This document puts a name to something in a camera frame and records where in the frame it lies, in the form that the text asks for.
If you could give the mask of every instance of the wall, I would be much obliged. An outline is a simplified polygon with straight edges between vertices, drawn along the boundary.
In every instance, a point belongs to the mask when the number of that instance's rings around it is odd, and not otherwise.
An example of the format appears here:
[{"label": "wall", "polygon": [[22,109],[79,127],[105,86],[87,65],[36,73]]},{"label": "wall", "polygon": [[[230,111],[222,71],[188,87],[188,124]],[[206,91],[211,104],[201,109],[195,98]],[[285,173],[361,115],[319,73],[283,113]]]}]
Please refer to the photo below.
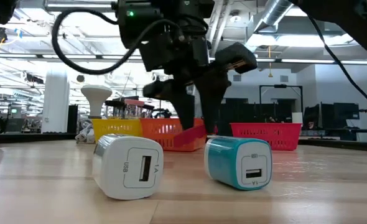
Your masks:
[{"label": "wall", "polygon": [[[226,90],[224,98],[248,98],[249,103],[259,103],[259,86],[260,85],[276,85],[281,83],[281,75],[287,75],[289,82],[286,85],[296,85],[297,76],[291,73],[290,69],[272,69],[273,77],[268,77],[269,69],[263,71],[253,70],[241,75],[241,82],[234,82],[233,75],[235,71],[229,71],[229,80],[232,85]],[[277,89],[266,88],[262,89],[262,103],[272,103],[274,99],[300,99],[300,90],[294,88]]]},{"label": "wall", "polygon": [[[367,66],[351,65],[346,66],[346,69],[355,83],[367,94]],[[361,109],[367,108],[367,100],[350,84],[337,65],[315,65],[315,77],[318,102],[358,103]],[[352,122],[355,126],[366,129],[367,114],[361,113],[360,120]],[[367,133],[359,134],[359,139],[367,141]]]},{"label": "wall", "polygon": [[318,104],[315,65],[310,65],[297,73],[297,84],[302,85],[304,109]]}]

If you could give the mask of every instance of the orange basket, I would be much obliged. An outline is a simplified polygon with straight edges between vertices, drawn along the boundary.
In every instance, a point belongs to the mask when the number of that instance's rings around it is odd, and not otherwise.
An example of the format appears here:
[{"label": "orange basket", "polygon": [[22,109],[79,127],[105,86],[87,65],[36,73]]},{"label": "orange basket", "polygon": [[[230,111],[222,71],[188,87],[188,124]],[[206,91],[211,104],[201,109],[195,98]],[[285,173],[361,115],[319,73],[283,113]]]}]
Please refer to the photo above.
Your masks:
[{"label": "orange basket", "polygon": [[[178,118],[140,119],[144,138],[157,141],[165,151],[193,152],[204,147],[206,137],[197,138],[182,147],[174,147],[174,136],[182,133]],[[195,118],[195,126],[204,125],[200,118]]]}]

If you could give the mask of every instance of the wall charger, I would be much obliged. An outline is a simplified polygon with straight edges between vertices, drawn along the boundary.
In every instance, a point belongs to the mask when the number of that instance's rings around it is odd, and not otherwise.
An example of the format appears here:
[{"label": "wall charger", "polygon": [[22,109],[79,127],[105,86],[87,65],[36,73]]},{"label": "wall charger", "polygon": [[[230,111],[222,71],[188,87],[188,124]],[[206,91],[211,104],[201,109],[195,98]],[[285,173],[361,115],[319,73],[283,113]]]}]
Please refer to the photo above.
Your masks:
[{"label": "wall charger", "polygon": [[259,139],[218,136],[206,143],[204,165],[212,179],[240,190],[261,189],[271,181],[271,147]]},{"label": "wall charger", "polygon": [[163,149],[153,140],[108,134],[93,154],[93,178],[109,197],[134,200],[151,196],[163,174]]}]

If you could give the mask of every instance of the wooden table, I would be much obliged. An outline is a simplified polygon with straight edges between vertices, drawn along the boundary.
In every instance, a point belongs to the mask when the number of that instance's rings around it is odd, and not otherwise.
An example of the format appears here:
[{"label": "wooden table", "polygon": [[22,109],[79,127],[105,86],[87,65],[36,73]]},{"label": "wooden table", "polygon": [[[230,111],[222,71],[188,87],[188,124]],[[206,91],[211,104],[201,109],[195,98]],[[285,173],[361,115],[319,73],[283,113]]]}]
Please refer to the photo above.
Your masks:
[{"label": "wooden table", "polygon": [[210,180],[202,151],[165,153],[161,187],[118,201],[91,178],[94,146],[0,145],[0,223],[367,223],[367,152],[299,146],[274,152],[272,182],[241,192]]}]

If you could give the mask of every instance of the white column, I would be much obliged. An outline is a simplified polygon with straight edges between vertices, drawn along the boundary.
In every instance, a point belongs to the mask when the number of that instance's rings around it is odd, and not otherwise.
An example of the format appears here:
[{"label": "white column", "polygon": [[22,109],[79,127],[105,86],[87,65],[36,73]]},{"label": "white column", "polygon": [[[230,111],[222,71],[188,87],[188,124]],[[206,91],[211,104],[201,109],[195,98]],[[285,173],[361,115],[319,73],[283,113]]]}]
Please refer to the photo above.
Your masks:
[{"label": "white column", "polygon": [[70,84],[66,66],[51,64],[45,80],[41,132],[67,131]]}]

